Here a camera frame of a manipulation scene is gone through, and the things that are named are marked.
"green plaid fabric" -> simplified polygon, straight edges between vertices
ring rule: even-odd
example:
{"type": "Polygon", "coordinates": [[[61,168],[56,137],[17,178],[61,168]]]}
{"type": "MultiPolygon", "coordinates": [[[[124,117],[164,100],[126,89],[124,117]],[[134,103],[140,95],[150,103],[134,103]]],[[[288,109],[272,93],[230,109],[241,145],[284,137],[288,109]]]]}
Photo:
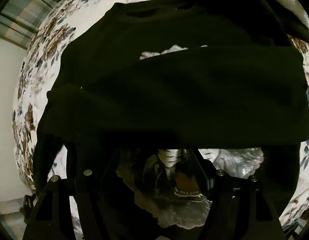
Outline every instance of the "green plaid fabric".
{"type": "Polygon", "coordinates": [[[28,47],[56,0],[10,0],[0,14],[0,35],[28,47]]]}

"floral bedsheet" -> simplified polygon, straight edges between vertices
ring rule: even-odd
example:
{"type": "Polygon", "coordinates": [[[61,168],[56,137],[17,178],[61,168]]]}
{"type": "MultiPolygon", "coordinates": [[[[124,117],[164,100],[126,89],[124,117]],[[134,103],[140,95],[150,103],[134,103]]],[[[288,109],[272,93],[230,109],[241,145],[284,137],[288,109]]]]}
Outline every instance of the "floral bedsheet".
{"type": "MultiPolygon", "coordinates": [[[[35,191],[32,179],[32,157],[37,142],[36,127],[47,104],[46,93],[55,82],[59,69],[60,57],[68,43],[88,30],[96,23],[115,2],[136,2],[142,0],[62,0],[45,20],[38,33],[32,39],[28,54],[24,58],[19,75],[19,82],[13,101],[12,128],[16,142],[15,158],[21,180],[35,191]]],[[[309,19],[297,0],[277,0],[290,10],[309,28],[309,19]]],[[[293,44],[304,57],[304,71],[309,86],[309,44],[291,37],[293,44]]],[[[214,156],[214,160],[226,158],[214,156]]],[[[256,157],[252,170],[258,167],[262,155],[256,157]]],[[[58,154],[49,177],[54,174],[66,178],[66,149],[58,154]]],[[[79,216],[73,198],[70,198],[72,218],[75,228],[82,232],[79,216]]],[[[296,192],[280,222],[286,226],[298,218],[309,207],[309,139],[301,143],[300,175],[296,192]]]]}

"orange tongue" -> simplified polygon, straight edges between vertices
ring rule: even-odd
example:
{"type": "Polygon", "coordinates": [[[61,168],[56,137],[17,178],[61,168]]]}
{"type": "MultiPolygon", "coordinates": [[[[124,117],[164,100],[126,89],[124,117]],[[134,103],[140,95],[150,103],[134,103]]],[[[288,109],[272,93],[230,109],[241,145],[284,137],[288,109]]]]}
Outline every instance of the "orange tongue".
{"type": "Polygon", "coordinates": [[[182,172],[178,172],[176,176],[176,184],[179,190],[184,190],[187,192],[194,192],[199,190],[199,186],[197,184],[196,178],[192,176],[190,179],[183,174],[182,172]]]}

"silver bolt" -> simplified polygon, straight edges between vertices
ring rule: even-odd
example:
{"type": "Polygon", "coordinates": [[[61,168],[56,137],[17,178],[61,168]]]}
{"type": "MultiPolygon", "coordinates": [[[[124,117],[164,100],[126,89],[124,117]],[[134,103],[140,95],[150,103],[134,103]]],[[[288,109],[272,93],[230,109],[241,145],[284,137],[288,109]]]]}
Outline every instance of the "silver bolt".
{"type": "Polygon", "coordinates": [[[85,176],[90,176],[90,175],[92,174],[92,170],[85,170],[85,171],[83,172],[83,174],[84,174],[85,176]]]}
{"type": "Polygon", "coordinates": [[[54,176],[51,177],[52,182],[56,182],[58,179],[59,179],[59,176],[57,176],[57,175],[54,175],[54,176]]]}
{"type": "Polygon", "coordinates": [[[217,175],[218,176],[223,176],[225,172],[223,170],[217,170],[217,175]]]}
{"type": "Polygon", "coordinates": [[[253,182],[258,181],[257,177],[256,177],[256,176],[254,176],[254,175],[252,175],[252,176],[250,177],[250,179],[251,179],[251,181],[253,181],[253,182]]]}

